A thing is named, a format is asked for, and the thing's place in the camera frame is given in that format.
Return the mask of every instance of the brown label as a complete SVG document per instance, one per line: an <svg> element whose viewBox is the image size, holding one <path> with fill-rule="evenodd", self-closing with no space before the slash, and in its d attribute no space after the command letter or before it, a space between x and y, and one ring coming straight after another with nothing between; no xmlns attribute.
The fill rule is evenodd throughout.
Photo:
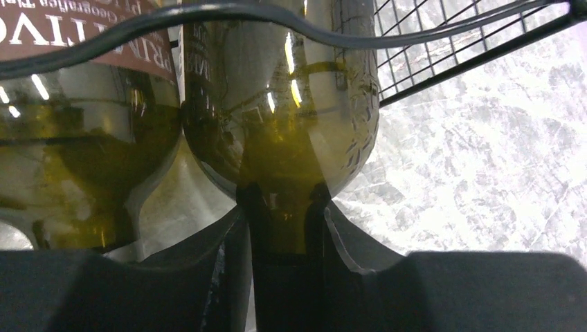
<svg viewBox="0 0 587 332"><path fill-rule="evenodd" d="M69 47L155 7L147 0L0 0L0 61ZM176 81L167 31L150 33L92 62Z"/></svg>

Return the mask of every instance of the wine rack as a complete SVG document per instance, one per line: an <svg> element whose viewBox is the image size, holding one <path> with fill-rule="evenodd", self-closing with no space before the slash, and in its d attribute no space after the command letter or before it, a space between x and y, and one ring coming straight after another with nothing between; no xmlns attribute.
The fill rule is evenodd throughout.
<svg viewBox="0 0 587 332"><path fill-rule="evenodd" d="M409 19L424 30L419 10L433 1L443 16L439 26L459 20L446 13L448 0L402 1L401 6L400 0L377 1L379 35L401 35L401 23ZM470 1L461 9L472 11L474 17L489 2L493 3ZM429 41L395 48L378 44L385 54L380 70L388 67L393 73L392 82L382 86L381 106L586 18L587 1L574 0L567 3L566 14L528 28L529 16L559 2L513 1L535 6L497 28L472 29L477 37L464 45L448 37L450 51L440 57L433 54ZM142 15L120 25L126 30L112 29L52 55L0 64L0 78L79 64L149 31L190 20L252 19L295 26L286 17L264 17L271 11L251 14L251 8L206 12L192 6L191 12L167 9ZM395 25L382 25L385 12L395 18ZM522 30L518 37L499 45L488 42L513 25ZM315 32L311 26L297 29ZM334 44L343 40L323 38ZM409 51L416 46L425 50L419 60L424 65L418 68ZM458 57L474 46L482 48L479 55ZM405 75L392 67L396 59L404 63ZM437 70L449 60L452 64ZM587 326L587 273L565 255L414 252L404 257L350 223L333 203L325 210L322 228L323 288L288 288L288 280L304 278L305 272L275 271L275 278L266 282L272 284L271 296L283 299L282 305L265 318L270 327L260 326L259 331L584 331ZM251 278L249 229L238 206L201 232L136 264L119 264L89 250L0 252L0 330L243 331Z"/></svg>

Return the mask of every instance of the white marble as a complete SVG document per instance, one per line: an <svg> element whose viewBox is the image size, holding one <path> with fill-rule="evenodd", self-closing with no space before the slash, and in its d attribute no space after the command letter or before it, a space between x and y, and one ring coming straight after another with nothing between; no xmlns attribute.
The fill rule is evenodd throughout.
<svg viewBox="0 0 587 332"><path fill-rule="evenodd" d="M0 250L32 250L33 245L20 230L0 222Z"/></svg>
<svg viewBox="0 0 587 332"><path fill-rule="evenodd" d="M184 138L161 184L146 200L139 225L145 255L169 248L235 206L199 168Z"/></svg>
<svg viewBox="0 0 587 332"><path fill-rule="evenodd" d="M406 1L397 1L398 6ZM461 3L461 8L470 3L445 2ZM413 8L410 3L403 11ZM527 24L537 26L565 10L565 5L548 8ZM386 27L395 22L389 11L381 16ZM422 17L425 28L441 22L436 12ZM521 26L515 27L488 39L489 47L521 34ZM587 264L587 62L578 40L581 29L551 36L382 109L374 151L337 196L338 206L401 253L547 250ZM453 42L479 36L473 31ZM450 45L431 43L429 50L448 53ZM413 72L428 65L423 46L410 51ZM481 45L464 59L480 52ZM385 57L385 51L379 55ZM398 57L392 65L397 77L406 60ZM389 72L382 67L382 87L392 83Z"/></svg>

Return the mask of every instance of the wire grid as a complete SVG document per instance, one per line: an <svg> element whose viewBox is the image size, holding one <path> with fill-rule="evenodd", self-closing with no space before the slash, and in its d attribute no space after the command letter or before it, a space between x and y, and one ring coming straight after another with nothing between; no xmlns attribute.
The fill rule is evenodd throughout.
<svg viewBox="0 0 587 332"><path fill-rule="evenodd" d="M511 2L514 0L374 0L376 34L403 35L427 30ZM540 7L446 39L379 50L379 98L389 98L410 89L566 13L564 8L558 7L555 15L550 12L542 15L545 9Z"/></svg>

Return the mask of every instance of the green glass bottle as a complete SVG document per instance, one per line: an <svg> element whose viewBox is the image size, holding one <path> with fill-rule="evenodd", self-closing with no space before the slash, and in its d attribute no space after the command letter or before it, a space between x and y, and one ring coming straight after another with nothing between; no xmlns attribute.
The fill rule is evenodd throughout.
<svg viewBox="0 0 587 332"><path fill-rule="evenodd" d="M237 2L282 6L321 28L374 35L372 1ZM375 52L241 21L184 25L181 47L184 134L210 179L247 214L257 298L269 282L260 272L267 266L320 269L323 210L375 143Z"/></svg>
<svg viewBox="0 0 587 332"><path fill-rule="evenodd" d="M119 13L114 3L110 8ZM11 14L0 13L9 35L19 26ZM78 16L61 19L60 30L41 20L23 25L32 32L22 34L23 52L50 50L33 46L35 33L37 40L61 34L75 42L99 33L91 30L98 25L81 26L84 33L66 25L80 22ZM133 56L131 46L97 62L0 82L0 222L22 231L36 249L141 258L138 214L174 159L181 117L174 73L155 75L141 64L146 54L134 60L144 70L117 65ZM6 57L12 47L3 40L0 53Z"/></svg>

